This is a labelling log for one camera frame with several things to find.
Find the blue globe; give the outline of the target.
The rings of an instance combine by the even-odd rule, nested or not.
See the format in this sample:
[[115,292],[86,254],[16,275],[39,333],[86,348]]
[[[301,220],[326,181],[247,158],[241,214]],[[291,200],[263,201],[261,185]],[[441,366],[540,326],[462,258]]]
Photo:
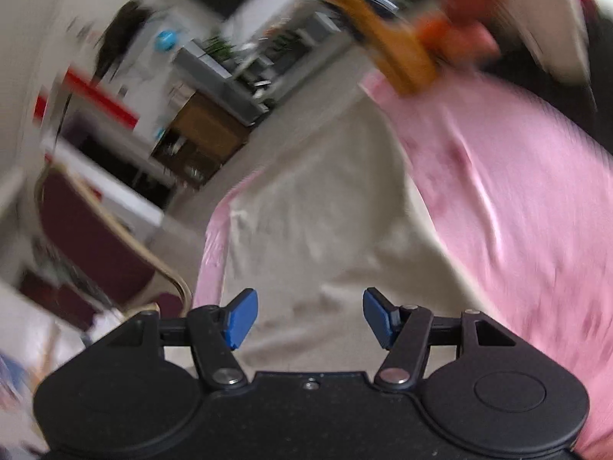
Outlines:
[[175,30],[161,30],[155,38],[154,48],[160,53],[171,51],[178,44],[178,33]]

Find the pink bed sheet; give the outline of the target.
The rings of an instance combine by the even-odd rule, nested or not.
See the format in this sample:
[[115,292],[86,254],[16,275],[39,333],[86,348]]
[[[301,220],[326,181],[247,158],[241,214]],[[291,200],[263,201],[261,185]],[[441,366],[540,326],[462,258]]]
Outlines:
[[[590,415],[579,451],[612,455],[612,160],[567,117],[530,92],[482,74],[449,73],[400,98],[378,74],[370,99],[397,138],[446,251],[486,298],[492,318],[586,386]],[[209,221],[197,287],[221,231]]]

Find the red orange plush toy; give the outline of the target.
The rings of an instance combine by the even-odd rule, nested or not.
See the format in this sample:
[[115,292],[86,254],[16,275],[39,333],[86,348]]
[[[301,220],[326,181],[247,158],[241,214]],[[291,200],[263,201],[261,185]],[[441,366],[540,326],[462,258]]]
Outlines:
[[487,28],[499,7],[500,0],[436,0],[413,22],[413,32],[433,57],[453,67],[477,66],[501,54]]

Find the dark red chair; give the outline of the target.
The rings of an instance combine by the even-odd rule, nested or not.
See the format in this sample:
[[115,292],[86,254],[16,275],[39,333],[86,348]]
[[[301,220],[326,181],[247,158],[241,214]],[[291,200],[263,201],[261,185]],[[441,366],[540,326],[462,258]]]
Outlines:
[[122,315],[152,305],[163,318],[180,318],[192,306],[181,275],[134,238],[92,190],[59,164],[36,181],[33,202],[41,237],[38,257],[60,275],[59,286],[38,297],[41,307],[86,331],[95,316]]

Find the grey tv stand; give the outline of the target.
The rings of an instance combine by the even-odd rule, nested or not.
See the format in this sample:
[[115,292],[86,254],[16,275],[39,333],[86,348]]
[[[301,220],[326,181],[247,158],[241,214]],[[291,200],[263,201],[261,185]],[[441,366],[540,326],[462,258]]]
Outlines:
[[195,39],[179,50],[172,66],[193,89],[251,127],[350,44],[334,7],[305,0],[225,66]]

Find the green potted plant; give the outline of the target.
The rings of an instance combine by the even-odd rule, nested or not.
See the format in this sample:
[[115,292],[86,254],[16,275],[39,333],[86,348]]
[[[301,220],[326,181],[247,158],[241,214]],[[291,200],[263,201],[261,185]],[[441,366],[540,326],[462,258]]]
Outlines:
[[218,63],[231,60],[234,56],[234,47],[221,34],[211,35],[205,42],[205,52]]

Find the cream white garment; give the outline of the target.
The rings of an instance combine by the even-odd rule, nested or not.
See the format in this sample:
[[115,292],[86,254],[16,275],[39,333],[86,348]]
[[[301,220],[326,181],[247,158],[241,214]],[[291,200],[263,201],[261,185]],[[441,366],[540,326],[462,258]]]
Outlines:
[[237,350],[247,374],[364,371],[384,360],[362,314],[376,288],[455,317],[493,305],[436,234],[397,138],[359,97],[247,181],[222,208],[199,305],[256,290]]

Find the orange giraffe plush toy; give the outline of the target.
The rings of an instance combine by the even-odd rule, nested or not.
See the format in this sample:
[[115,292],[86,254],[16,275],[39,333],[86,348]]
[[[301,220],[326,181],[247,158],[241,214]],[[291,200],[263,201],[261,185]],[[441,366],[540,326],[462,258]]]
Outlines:
[[438,66],[393,0],[324,1],[344,17],[398,95],[423,92],[438,79]]

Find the brown wooden cabinet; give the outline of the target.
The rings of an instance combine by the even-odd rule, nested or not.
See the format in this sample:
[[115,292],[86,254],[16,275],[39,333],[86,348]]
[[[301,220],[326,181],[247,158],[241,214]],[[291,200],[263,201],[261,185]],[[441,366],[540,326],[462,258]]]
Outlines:
[[236,117],[196,92],[169,123],[152,157],[200,189],[244,147],[250,134]]

